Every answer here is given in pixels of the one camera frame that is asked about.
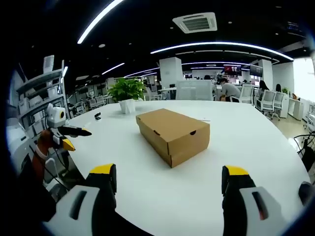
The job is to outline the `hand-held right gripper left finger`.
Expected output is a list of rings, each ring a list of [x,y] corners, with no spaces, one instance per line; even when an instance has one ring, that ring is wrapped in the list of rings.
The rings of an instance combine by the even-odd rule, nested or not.
[[[116,165],[92,169],[83,185],[72,187],[56,203],[55,212],[44,223],[98,223],[110,220],[116,212]]]

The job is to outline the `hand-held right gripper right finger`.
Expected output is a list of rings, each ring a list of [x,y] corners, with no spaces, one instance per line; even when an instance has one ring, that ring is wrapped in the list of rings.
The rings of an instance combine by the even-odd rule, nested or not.
[[[281,205],[249,173],[236,166],[222,167],[221,193],[224,236],[279,236],[286,221]]]

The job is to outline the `person's left hand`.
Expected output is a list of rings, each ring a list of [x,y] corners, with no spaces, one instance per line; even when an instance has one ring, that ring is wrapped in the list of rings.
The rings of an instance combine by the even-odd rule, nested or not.
[[[53,147],[53,138],[50,130],[43,130],[40,133],[39,138],[37,139],[37,150],[39,150],[39,155],[43,158],[43,156],[48,155],[49,148]]]

